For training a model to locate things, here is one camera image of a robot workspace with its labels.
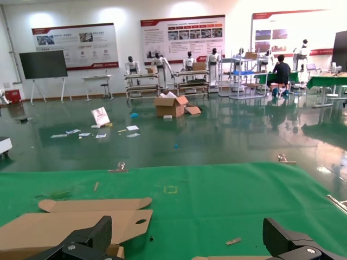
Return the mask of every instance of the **scattered debris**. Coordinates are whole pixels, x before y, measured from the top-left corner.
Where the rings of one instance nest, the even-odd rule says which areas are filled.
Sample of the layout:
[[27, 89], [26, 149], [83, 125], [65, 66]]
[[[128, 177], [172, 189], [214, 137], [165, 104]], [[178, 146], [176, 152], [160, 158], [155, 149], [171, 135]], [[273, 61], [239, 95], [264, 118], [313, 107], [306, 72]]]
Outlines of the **scattered debris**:
[[67, 137], [67, 134], [54, 134], [51, 138]]
[[240, 242], [240, 241], [241, 241], [241, 238], [238, 237], [236, 239], [233, 239], [233, 240], [226, 242], [226, 245], [232, 245], [232, 244], [235, 244], [235, 243]]
[[128, 129], [129, 131], [139, 130], [137, 126], [127, 126], [126, 129]]
[[98, 186], [99, 186], [99, 182], [97, 181], [97, 183], [95, 183], [94, 191], [97, 191]]
[[89, 136], [90, 135], [90, 133], [84, 133], [84, 134], [79, 134], [78, 136], [79, 137], [87, 137], [87, 136]]
[[130, 134], [130, 135], [127, 135], [126, 137], [137, 137], [138, 135], [140, 135], [140, 134], [135, 133], [135, 134]]
[[66, 131], [67, 134], [74, 134], [74, 133], [78, 133], [80, 132], [81, 130], [78, 130], [78, 129], [75, 129], [75, 130], [72, 130], [72, 131]]
[[97, 134], [95, 138], [105, 138], [106, 134]]

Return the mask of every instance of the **green mat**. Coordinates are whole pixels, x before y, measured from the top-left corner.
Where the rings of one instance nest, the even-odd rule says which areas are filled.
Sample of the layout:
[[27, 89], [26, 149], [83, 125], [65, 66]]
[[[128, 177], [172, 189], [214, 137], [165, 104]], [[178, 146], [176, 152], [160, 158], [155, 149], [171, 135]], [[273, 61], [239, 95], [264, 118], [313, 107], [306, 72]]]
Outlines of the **green mat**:
[[330, 87], [330, 86], [347, 85], [347, 77], [312, 77], [307, 83], [308, 89], [312, 87]]
[[[266, 75], [255, 75], [256, 79], [259, 79], [260, 84], [265, 84]], [[273, 80], [276, 79], [276, 73], [269, 73], [267, 80]], [[299, 82], [299, 73], [298, 72], [291, 72], [289, 75], [289, 80], [293, 82]]]
[[[97, 181], [99, 187], [94, 192]], [[151, 197], [149, 229], [123, 244], [127, 260], [268, 255], [262, 244], [264, 217], [307, 233], [325, 249], [347, 256], [347, 216], [327, 200], [325, 188], [300, 168], [289, 165], [158, 167], [123, 174], [2, 173], [0, 182], [0, 225], [26, 212], [39, 212], [37, 203], [49, 196]], [[226, 245], [238, 237], [241, 242]]]

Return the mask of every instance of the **wall poster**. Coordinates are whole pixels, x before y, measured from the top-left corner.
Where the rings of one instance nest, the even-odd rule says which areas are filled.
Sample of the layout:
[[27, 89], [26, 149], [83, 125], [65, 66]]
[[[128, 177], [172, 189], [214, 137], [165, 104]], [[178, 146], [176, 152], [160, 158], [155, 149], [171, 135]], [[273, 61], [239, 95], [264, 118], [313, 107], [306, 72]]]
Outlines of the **wall poster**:
[[118, 68], [113, 23], [32, 29], [37, 51], [63, 50], [68, 70]]
[[170, 63], [180, 63], [191, 51], [197, 61], [205, 61], [212, 48], [224, 53], [225, 15], [166, 18], [141, 21], [145, 64], [156, 52]]

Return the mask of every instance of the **epoxy floor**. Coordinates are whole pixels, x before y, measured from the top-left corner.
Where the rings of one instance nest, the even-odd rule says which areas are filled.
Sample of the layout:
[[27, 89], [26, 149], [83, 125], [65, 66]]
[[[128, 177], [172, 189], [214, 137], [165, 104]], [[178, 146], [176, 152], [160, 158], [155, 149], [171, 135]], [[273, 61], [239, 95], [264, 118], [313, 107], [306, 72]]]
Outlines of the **epoxy floor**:
[[[117, 97], [2, 108], [0, 136], [11, 137], [13, 149], [10, 159], [0, 161], [0, 171], [115, 169], [120, 161], [126, 168], [232, 164], [277, 161], [278, 154], [285, 154], [337, 198], [347, 199], [347, 108], [342, 102], [312, 109], [317, 95], [234, 101], [215, 94], [210, 100], [188, 99], [203, 109], [202, 114], [172, 121], [156, 117], [152, 99], [135, 100], [130, 106]], [[91, 110], [102, 106], [113, 127], [91, 129]], [[131, 113], [139, 117], [131, 119]], [[25, 117], [29, 122], [19, 123]], [[140, 136], [118, 132], [131, 125], [139, 127]], [[94, 136], [50, 138], [74, 129]], [[95, 138], [103, 133], [106, 138]]]

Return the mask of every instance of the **cardboard flap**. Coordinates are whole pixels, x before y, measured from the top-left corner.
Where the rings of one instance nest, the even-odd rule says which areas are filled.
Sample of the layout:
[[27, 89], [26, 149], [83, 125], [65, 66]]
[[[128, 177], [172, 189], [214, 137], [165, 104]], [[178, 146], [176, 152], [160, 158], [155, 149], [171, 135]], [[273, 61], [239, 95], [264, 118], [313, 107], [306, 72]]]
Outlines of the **cardboard flap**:
[[38, 207], [46, 212], [79, 212], [105, 210], [139, 210], [148, 206], [151, 198], [144, 199], [95, 199], [54, 201], [45, 199], [38, 203]]
[[176, 98], [176, 101], [180, 104], [180, 105], [184, 105], [188, 103], [188, 99], [185, 96], [179, 96]]
[[198, 107], [186, 107], [185, 110], [191, 115], [201, 114], [201, 111]]
[[154, 99], [154, 105], [155, 106], [168, 106], [172, 107], [174, 105], [176, 99], [170, 99], [170, 98], [163, 98], [163, 97], [156, 97]]
[[120, 244], [147, 231], [152, 210], [64, 213], [28, 213], [0, 227], [2, 251], [54, 247], [74, 230], [94, 226], [103, 216], [112, 218], [111, 244]]

